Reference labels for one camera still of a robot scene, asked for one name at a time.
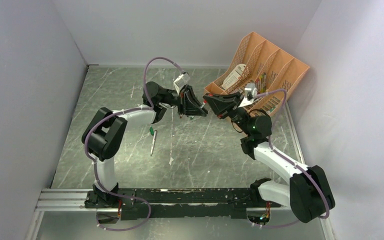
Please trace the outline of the green pen cap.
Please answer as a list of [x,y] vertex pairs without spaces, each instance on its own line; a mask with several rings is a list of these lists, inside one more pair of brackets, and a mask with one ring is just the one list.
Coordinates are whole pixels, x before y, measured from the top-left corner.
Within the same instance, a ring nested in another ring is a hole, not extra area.
[[155,131],[154,131],[153,127],[150,127],[150,128],[149,128],[149,132],[150,132],[150,134],[151,134],[152,136],[155,134]]

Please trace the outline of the white pen red tip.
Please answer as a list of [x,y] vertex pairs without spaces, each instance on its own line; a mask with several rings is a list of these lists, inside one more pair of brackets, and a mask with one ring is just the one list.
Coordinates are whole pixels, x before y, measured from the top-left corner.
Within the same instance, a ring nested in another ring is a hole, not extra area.
[[151,148],[150,148],[150,156],[152,156],[154,154],[157,136],[158,136],[158,131],[154,130],[153,131],[153,135],[152,135],[152,142],[151,142]]

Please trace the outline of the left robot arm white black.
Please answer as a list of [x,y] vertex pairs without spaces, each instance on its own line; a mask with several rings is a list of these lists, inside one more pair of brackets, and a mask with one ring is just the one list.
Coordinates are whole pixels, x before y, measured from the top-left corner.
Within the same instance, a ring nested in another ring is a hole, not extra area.
[[93,163],[93,190],[98,195],[98,201],[106,208],[114,207],[119,200],[114,157],[127,129],[158,123],[168,108],[176,108],[179,116],[208,115],[208,110],[188,84],[176,91],[150,81],[144,86],[142,97],[143,104],[134,108],[120,111],[100,108],[81,139],[85,153]]

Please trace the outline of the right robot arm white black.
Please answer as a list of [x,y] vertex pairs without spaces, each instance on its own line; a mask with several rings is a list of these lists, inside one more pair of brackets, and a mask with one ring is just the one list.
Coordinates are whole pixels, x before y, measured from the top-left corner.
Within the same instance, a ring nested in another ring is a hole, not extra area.
[[302,223],[330,216],[336,203],[325,171],[318,165],[298,162],[274,147],[271,140],[274,122],[266,111],[257,109],[258,114],[251,115],[242,106],[247,98],[238,92],[206,93],[203,99],[219,119],[230,118],[245,134],[240,140],[243,153],[265,164],[286,182],[256,181],[255,190],[249,197],[255,207],[262,207],[267,202],[280,204],[290,208]]

